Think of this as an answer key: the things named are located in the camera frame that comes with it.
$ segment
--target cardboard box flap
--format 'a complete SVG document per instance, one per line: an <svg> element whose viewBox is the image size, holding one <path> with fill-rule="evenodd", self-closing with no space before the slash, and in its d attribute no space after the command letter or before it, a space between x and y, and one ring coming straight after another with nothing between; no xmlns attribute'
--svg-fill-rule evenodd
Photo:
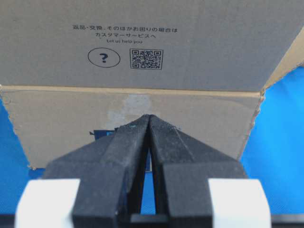
<svg viewBox="0 0 304 228"><path fill-rule="evenodd" d="M260 91L303 11L302 0L2 0L0 83Z"/></svg>
<svg viewBox="0 0 304 228"><path fill-rule="evenodd" d="M239 158L252 127L259 93L141 94L3 88L5 108L31 166L94 141L90 132L113 130L143 114L156 114L225 154Z"/></svg>

